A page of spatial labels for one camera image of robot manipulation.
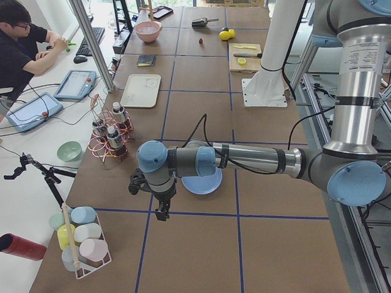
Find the left tea bottle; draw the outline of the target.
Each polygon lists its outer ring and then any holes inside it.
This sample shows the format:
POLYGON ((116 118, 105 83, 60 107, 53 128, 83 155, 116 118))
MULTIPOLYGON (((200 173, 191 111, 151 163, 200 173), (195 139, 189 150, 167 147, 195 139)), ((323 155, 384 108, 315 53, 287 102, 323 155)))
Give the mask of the left tea bottle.
POLYGON ((102 120, 100 120, 99 118, 94 119, 94 121, 92 122, 92 127, 93 127, 94 133, 98 137, 101 137, 101 138, 106 137, 106 133, 107 133, 106 126, 102 120))

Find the pink cup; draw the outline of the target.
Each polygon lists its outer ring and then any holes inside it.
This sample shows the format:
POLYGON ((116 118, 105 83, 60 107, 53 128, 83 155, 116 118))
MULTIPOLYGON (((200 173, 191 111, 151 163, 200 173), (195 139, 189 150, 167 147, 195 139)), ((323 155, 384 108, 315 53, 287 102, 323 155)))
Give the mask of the pink cup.
POLYGON ((79 253, 93 262, 98 262, 108 253, 108 245, 101 239, 86 239, 79 246, 79 253))

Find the black computer mouse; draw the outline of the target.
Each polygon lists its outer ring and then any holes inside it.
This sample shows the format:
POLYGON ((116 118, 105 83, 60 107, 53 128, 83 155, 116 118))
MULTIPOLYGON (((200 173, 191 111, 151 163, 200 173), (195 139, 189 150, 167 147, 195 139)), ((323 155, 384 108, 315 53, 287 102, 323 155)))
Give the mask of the black computer mouse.
POLYGON ((84 55, 77 55, 74 57, 73 62, 75 64, 80 64, 88 61, 88 57, 84 55))

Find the yellow plastic knife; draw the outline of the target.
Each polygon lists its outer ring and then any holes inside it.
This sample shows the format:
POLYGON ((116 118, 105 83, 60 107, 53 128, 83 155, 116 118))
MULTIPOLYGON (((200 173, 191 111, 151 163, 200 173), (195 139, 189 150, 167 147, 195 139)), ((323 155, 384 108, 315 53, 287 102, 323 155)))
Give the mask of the yellow plastic knife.
POLYGON ((239 46, 239 45, 233 45, 234 48, 238 49, 257 49, 256 46, 239 46))

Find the grey folded cloth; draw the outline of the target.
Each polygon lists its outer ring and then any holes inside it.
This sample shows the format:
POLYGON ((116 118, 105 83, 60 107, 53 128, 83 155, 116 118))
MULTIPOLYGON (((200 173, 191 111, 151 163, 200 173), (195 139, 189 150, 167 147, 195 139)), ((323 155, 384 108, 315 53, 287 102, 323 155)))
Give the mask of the grey folded cloth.
POLYGON ((140 55, 137 60, 138 67, 154 67, 156 63, 155 55, 140 55))

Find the seated person in black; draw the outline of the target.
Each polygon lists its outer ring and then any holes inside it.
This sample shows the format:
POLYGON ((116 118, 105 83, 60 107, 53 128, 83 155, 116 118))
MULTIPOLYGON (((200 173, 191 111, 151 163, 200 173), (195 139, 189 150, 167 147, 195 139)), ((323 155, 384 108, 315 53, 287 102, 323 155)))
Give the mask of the seated person in black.
POLYGON ((16 101, 34 76, 49 70, 68 41, 33 24, 18 1, 1 1, 1 88, 11 88, 8 100, 16 101))

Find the mint cup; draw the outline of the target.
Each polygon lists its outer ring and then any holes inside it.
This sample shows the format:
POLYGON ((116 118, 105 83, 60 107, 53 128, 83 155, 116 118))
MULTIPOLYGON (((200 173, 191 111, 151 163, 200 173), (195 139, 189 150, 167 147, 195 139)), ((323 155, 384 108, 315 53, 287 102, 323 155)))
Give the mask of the mint cup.
POLYGON ((65 224, 65 217, 62 212, 58 212, 52 215, 49 219, 49 225, 54 231, 57 231, 64 224, 65 224))

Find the red cylinder bottle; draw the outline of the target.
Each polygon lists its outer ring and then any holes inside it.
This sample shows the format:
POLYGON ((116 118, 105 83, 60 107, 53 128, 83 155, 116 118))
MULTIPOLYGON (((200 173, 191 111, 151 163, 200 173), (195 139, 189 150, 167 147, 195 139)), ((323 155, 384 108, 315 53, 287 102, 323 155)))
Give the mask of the red cylinder bottle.
POLYGON ((7 233, 1 236, 1 252, 39 261, 43 259, 46 247, 23 237, 7 233))

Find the near teach pendant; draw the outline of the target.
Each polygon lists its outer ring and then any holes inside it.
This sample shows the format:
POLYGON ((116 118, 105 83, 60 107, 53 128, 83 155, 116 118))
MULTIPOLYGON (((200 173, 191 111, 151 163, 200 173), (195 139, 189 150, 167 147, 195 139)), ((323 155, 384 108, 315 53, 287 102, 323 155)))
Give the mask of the near teach pendant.
POLYGON ((11 110, 5 117, 17 131, 25 132, 45 122, 62 109, 62 103, 45 92, 16 110, 11 110))

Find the white cup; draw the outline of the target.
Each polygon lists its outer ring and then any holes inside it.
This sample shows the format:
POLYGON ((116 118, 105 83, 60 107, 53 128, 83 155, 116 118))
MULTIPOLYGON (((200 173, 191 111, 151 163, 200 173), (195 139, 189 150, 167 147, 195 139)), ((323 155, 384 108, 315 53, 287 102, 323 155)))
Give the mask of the white cup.
POLYGON ((83 242, 86 239, 99 239, 101 232, 101 226, 97 223, 80 225, 74 231, 74 240, 76 242, 83 242))

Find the large yellow lemon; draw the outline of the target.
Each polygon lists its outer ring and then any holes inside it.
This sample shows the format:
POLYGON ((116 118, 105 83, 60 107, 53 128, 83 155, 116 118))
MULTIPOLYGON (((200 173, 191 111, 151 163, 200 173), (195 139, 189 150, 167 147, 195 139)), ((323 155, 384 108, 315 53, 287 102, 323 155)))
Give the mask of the large yellow lemon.
POLYGON ((229 31, 221 31, 219 33, 219 38, 223 41, 227 41, 231 39, 231 33, 229 31))

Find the blue round plate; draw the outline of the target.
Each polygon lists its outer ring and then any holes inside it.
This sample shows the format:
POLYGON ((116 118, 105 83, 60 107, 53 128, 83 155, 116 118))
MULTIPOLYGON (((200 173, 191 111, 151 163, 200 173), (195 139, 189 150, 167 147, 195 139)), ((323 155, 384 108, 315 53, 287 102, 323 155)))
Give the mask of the blue round plate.
POLYGON ((222 182, 222 171, 217 168, 213 175, 187 176, 181 179, 184 187, 193 194, 207 195, 219 188, 222 182))

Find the yellow cup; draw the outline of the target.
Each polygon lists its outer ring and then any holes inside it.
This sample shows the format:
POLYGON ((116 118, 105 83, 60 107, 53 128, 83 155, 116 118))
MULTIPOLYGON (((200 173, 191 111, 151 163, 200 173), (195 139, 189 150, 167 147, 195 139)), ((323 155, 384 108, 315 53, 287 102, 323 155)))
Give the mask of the yellow cup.
POLYGON ((68 237, 67 225, 60 226, 57 230, 57 239, 61 250, 65 250, 70 246, 70 240, 68 237))

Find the green bowl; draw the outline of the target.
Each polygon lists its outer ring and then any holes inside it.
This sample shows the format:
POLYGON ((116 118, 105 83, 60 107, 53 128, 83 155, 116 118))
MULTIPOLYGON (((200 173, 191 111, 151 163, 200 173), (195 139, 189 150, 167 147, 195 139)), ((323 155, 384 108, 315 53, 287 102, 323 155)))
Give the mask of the green bowl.
POLYGON ((82 147, 77 141, 65 142, 57 150, 57 157, 63 162, 76 162, 81 156, 82 147))

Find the small yellow lemon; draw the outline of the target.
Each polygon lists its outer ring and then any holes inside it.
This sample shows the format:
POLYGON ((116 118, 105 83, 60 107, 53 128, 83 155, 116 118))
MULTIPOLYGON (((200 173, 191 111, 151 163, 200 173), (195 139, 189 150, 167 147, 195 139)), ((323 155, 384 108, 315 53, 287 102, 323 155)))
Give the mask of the small yellow lemon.
POLYGON ((229 29, 228 33, 230 34, 230 38, 234 38, 235 37, 235 30, 234 29, 229 29))

